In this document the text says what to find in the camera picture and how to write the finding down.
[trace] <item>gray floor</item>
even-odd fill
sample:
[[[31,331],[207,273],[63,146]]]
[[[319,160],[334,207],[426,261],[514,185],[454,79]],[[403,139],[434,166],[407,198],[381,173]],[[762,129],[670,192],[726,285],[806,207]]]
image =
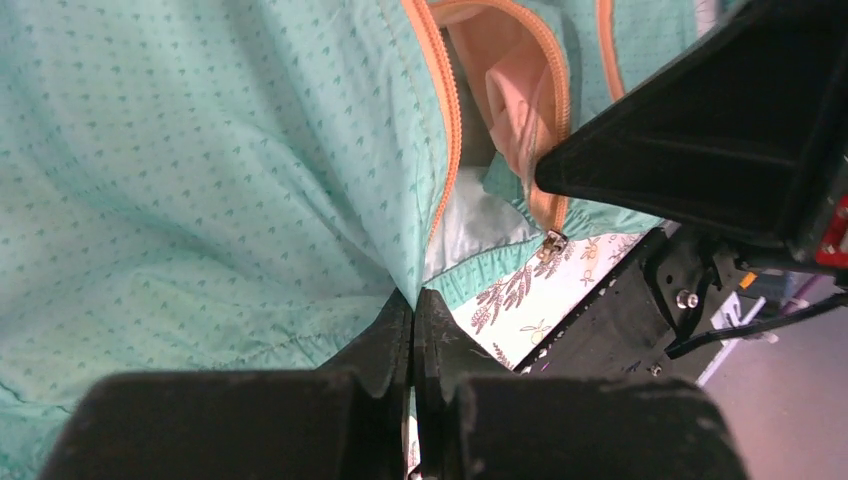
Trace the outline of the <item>gray floor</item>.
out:
[[[823,285],[814,298],[831,291]],[[743,342],[706,389],[752,480],[848,478],[848,309]]]

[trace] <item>black cable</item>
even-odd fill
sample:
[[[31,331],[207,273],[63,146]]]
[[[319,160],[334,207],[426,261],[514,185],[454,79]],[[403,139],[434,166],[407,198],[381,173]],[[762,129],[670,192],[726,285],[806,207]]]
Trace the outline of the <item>black cable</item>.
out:
[[[784,317],[758,321],[743,327],[722,328],[695,335],[694,337],[680,343],[672,344],[666,349],[665,353],[668,355],[668,358],[680,358],[683,355],[712,342],[731,340],[734,338],[747,337],[749,335],[768,332],[775,328],[786,327],[794,323],[809,320],[813,317],[817,317],[821,314],[846,305],[848,305],[848,293],[836,293],[821,302],[810,305],[807,308],[798,310]]]

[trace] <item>bolt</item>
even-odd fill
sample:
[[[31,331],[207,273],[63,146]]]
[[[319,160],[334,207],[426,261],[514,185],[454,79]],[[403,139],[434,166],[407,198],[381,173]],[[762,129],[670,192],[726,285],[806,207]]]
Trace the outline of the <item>bolt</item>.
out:
[[[687,308],[695,308],[698,304],[701,303],[701,299],[698,298],[698,295],[690,292],[689,290],[681,290],[677,293],[677,307],[683,310]]]

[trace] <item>pink fabric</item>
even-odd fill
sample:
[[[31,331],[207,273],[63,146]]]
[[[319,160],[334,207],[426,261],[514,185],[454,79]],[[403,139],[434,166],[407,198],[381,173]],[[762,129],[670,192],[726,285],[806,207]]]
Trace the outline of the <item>pink fabric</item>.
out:
[[[520,22],[495,8],[448,9],[436,20],[448,28],[483,121],[521,178],[531,214],[550,228],[555,196],[532,181],[535,161],[556,142],[553,79],[541,47]]]

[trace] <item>orange zipper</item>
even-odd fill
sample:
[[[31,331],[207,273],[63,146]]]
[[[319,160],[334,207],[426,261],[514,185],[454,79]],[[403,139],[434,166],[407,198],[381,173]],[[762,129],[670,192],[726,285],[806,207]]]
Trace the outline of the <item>orange zipper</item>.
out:
[[[442,40],[439,26],[430,13],[427,0],[401,0],[404,10],[409,17],[412,28],[418,36],[427,68],[433,75],[436,86],[436,94],[439,96],[439,105],[442,110],[442,118],[447,127],[448,143],[448,175],[445,181],[445,191],[436,209],[436,216],[430,228],[430,236],[427,244],[433,239],[436,227],[442,220],[448,197],[456,183],[456,172],[459,169],[459,157],[462,155],[462,114],[459,111],[459,93],[456,90],[456,80],[448,57],[447,47]]]
[[[422,44],[427,66],[434,75],[434,81],[442,107],[442,116],[448,128],[448,174],[445,191],[439,207],[436,209],[436,216],[430,229],[429,240],[432,240],[436,227],[439,225],[444,214],[448,198],[453,191],[457,169],[459,168],[459,158],[462,153],[462,123],[459,110],[459,95],[456,90],[456,81],[450,65],[450,59],[448,58],[447,49],[442,41],[439,26],[436,24],[432,12],[438,9],[460,5],[492,7],[516,19],[524,28],[530,31],[542,47],[554,78],[557,143],[564,141],[571,129],[571,103],[568,98],[569,79],[565,58],[556,37],[554,37],[548,26],[535,13],[519,4],[513,3],[512,0],[444,0],[434,4],[428,4],[426,0],[401,1],[407,15],[410,17],[413,29],[419,37],[419,43]],[[567,198],[557,197],[555,217],[557,220],[554,227],[560,230],[565,224],[567,205]]]
[[[610,90],[610,97],[617,102],[624,96],[624,82],[618,69],[618,55],[615,52],[615,36],[613,35],[613,9],[615,0],[597,0],[595,16],[598,21],[598,43],[601,47],[601,62],[604,65],[604,75]]]

